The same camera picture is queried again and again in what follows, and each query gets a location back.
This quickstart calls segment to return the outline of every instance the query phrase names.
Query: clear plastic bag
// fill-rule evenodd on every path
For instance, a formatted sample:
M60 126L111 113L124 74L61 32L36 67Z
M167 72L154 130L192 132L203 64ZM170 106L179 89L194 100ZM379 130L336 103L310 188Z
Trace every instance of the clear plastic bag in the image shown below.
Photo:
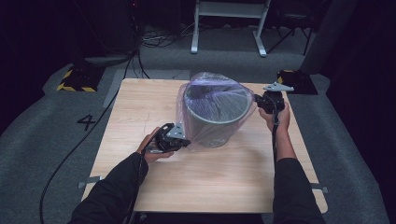
M220 74L199 73L180 87L177 122L188 148L221 147L245 123L257 106L254 93Z

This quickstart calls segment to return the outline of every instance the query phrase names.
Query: black sleeve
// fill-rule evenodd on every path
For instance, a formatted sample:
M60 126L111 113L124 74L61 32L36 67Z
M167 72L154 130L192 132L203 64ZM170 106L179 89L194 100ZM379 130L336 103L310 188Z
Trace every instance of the black sleeve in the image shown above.
M88 197L73 211L69 223L121 223L138 191L138 180L140 185L148 170L148 164L141 160L140 154L133 153L95 184Z
M326 223L311 184L300 162L286 158L276 162L274 223Z

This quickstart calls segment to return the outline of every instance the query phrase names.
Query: light wood tabletop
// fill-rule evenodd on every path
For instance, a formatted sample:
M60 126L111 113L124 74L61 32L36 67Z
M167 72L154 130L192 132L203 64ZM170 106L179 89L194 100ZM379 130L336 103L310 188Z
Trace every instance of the light wood tabletop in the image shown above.
M135 152L155 127L176 122L177 93L188 81L126 78L111 112L91 176L110 172ZM264 84L241 83L257 94ZM290 139L311 183L318 183L292 108ZM272 135L256 110L222 147L182 148L149 165L135 211L271 213L274 199ZM85 198L93 184L87 185ZM322 213L323 192L314 190Z

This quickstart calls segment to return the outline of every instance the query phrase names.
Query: white metal stand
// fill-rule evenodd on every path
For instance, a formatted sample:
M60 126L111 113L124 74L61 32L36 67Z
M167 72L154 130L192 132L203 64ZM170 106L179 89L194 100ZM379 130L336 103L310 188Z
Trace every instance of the white metal stand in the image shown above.
M260 55L262 57L267 56L264 45L262 44L261 34L270 3L271 0L266 0L264 4L205 2L196 0L194 15L195 24L194 34L192 36L191 53L195 54L198 52L199 17L220 16L260 19L259 28L257 31L253 31L253 35Z

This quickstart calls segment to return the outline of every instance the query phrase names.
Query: person's left hand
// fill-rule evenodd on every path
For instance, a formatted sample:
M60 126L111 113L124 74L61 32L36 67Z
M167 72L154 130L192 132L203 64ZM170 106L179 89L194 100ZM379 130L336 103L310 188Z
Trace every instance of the person's left hand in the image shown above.
M149 140L152 138L152 136L159 130L159 127L156 127L151 134L146 135L146 137L143 139L143 141L140 143L139 148L137 149L137 153L142 154L142 150L145 147L145 145L149 142ZM166 153L149 153L149 151L146 151L145 153L145 160L147 163L154 162L160 158L169 158L171 157L175 152L166 152Z

